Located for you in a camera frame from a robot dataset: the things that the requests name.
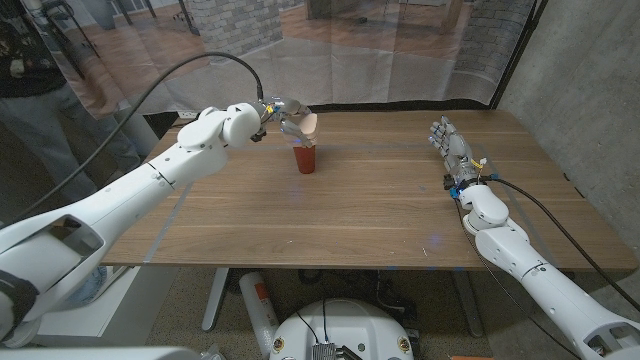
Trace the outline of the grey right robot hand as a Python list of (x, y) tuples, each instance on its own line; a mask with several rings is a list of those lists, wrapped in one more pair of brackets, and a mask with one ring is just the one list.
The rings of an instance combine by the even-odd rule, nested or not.
[(446, 190), (462, 191), (480, 183), (484, 163), (473, 158), (470, 145), (446, 116), (442, 115), (430, 127), (429, 142), (444, 160)]

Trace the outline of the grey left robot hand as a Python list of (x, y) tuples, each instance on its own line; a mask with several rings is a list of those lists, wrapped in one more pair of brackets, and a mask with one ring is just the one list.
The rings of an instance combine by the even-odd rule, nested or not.
[(318, 116), (306, 105), (286, 97), (265, 98), (259, 106), (261, 124), (253, 141), (267, 135), (266, 124), (276, 122), (286, 142), (293, 147), (311, 148), (318, 138)]

